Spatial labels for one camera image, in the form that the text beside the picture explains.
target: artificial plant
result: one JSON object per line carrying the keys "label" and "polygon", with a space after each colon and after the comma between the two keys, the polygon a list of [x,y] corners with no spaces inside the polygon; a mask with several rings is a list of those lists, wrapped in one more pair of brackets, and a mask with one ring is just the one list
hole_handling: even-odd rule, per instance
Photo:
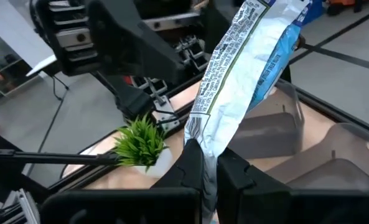
{"label": "artificial plant", "polygon": [[146,170],[158,160],[159,154],[166,148],[164,133],[160,133],[144,116],[130,122],[128,127],[118,128],[120,138],[115,138],[114,152],[120,166],[146,166]]}

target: clear plastic container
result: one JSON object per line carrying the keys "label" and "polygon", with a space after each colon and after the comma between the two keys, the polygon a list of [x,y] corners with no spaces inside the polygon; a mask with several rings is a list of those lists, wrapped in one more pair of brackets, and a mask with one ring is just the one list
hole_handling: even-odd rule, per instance
{"label": "clear plastic container", "polygon": [[336,124],[320,143],[266,173],[294,189],[369,190],[369,133]]}
{"label": "clear plastic container", "polygon": [[304,118],[295,88],[278,81],[245,115],[228,148],[243,159],[291,156],[302,149]]}

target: black metal frame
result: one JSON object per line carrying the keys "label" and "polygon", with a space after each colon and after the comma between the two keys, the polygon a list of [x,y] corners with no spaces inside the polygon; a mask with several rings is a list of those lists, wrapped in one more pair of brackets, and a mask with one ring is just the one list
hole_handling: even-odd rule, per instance
{"label": "black metal frame", "polygon": [[[300,88],[296,88],[296,91],[301,102],[303,102],[307,106],[310,106],[312,109],[316,110],[320,114],[326,116],[328,119],[331,119],[336,123],[353,123],[369,131],[369,124],[367,124],[366,122],[363,122],[360,119],[334,107],[333,105],[316,98],[315,96]],[[167,133],[167,137],[173,135],[178,130],[184,127],[191,107],[192,103],[189,103],[180,110],[176,111],[177,115],[180,117],[180,125]],[[65,178],[61,179],[57,183],[53,184],[46,190],[48,194],[52,195],[64,190],[82,189],[114,169],[116,169],[116,166],[83,166],[70,175],[66,176]],[[17,205],[14,208],[10,209],[8,212],[4,213],[0,217],[0,221],[5,222],[6,220],[14,218],[14,222],[12,223],[24,223],[25,218],[23,215],[19,215],[20,213],[21,208],[19,205]]]}

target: metal bracket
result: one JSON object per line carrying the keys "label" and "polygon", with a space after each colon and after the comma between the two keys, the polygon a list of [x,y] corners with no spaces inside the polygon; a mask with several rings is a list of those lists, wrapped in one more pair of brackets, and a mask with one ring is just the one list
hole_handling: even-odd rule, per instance
{"label": "metal bracket", "polygon": [[155,119],[157,120],[157,123],[160,122],[164,122],[164,121],[170,121],[170,122],[166,122],[166,123],[162,123],[162,129],[166,132],[178,127],[178,125],[180,124],[179,118],[177,115],[175,115],[174,110],[172,105],[170,104],[169,100],[167,99],[166,96],[161,96],[159,98],[160,100],[162,100],[162,102],[160,100],[154,100],[154,104],[155,104],[155,108],[156,110],[160,111],[160,112],[153,112],[153,115],[155,117]]}
{"label": "metal bracket", "polygon": [[27,224],[40,224],[39,211],[30,193],[20,189],[16,192],[17,199],[21,205]]}

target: gray floor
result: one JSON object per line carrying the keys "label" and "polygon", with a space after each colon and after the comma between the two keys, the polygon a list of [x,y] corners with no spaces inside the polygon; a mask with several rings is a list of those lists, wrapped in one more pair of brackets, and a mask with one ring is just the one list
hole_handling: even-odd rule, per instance
{"label": "gray floor", "polygon": [[[336,17],[322,16],[307,25],[302,34],[308,44],[315,45],[368,13],[369,5],[358,14],[347,10]],[[369,60],[369,20],[323,48]],[[369,69],[311,53],[294,63],[291,70],[295,85],[369,123]],[[70,85],[70,90],[42,152],[77,153],[124,124],[111,93],[92,76],[59,77]],[[62,86],[57,86],[58,94],[64,95]],[[39,80],[27,91],[0,101],[0,133],[25,151],[38,151],[59,106],[52,94],[51,80]],[[58,180],[61,170],[62,166],[35,165],[30,176],[49,186]]]}

